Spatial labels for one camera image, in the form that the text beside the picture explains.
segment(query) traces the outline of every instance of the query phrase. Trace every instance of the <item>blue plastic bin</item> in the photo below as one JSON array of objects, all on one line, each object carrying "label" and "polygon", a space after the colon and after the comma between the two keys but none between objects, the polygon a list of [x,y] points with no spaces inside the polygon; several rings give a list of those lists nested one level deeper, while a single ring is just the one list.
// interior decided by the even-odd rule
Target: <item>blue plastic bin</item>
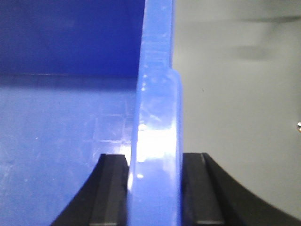
[{"label": "blue plastic bin", "polygon": [[129,225],[179,225],[173,1],[0,5],[0,225],[51,224],[101,153],[132,157]]}]

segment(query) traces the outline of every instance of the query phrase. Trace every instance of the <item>small screw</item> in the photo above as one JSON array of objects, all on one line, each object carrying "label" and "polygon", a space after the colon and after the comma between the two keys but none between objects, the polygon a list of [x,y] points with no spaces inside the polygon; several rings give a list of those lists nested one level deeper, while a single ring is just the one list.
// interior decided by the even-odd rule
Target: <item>small screw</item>
[{"label": "small screw", "polygon": [[298,122],[298,124],[297,124],[297,130],[299,130],[299,132],[301,132],[301,121]]}]

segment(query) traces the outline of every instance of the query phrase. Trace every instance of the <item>blue plastic edge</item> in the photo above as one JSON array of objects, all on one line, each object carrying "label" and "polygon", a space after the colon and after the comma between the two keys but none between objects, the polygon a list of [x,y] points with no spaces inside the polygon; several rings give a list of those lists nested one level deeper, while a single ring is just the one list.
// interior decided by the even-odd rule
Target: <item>blue plastic edge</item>
[{"label": "blue plastic edge", "polygon": [[182,86],[172,0],[146,0],[128,180],[129,226],[179,226]]}]

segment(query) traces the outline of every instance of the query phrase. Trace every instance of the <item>gray background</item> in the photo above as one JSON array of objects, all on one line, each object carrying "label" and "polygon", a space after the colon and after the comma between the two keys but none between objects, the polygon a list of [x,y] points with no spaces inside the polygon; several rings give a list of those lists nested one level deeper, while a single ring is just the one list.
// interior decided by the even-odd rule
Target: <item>gray background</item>
[{"label": "gray background", "polygon": [[184,151],[301,219],[300,0],[178,0]]}]

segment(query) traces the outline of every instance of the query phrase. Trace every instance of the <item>translucent blue plastic sheet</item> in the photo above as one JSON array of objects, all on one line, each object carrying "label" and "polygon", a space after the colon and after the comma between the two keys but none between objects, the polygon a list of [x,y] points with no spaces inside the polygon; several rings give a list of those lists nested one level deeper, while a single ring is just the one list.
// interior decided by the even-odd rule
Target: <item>translucent blue plastic sheet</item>
[{"label": "translucent blue plastic sheet", "polygon": [[144,1],[0,0],[0,225],[49,225],[130,158]]},{"label": "translucent blue plastic sheet", "polygon": [[0,225],[49,225],[122,153],[128,225],[179,226],[173,1],[0,3]]}]

